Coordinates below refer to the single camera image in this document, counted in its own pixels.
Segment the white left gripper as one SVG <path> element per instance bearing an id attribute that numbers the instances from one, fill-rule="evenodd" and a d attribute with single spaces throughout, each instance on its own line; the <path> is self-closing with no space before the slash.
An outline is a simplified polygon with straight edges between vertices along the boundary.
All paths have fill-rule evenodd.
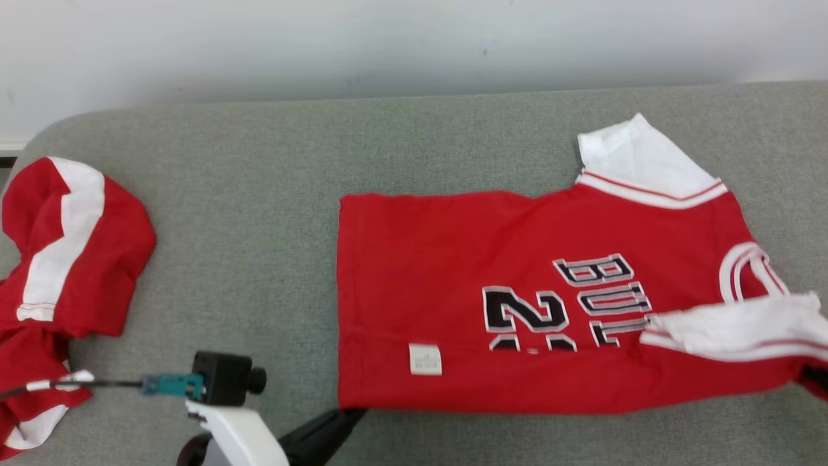
<path id="1" fill-rule="evenodd" d="M 277 441 L 254 410 L 184 403 L 201 431 L 181 449 L 179 465 L 325 465 L 367 413 L 326 411 Z"/>

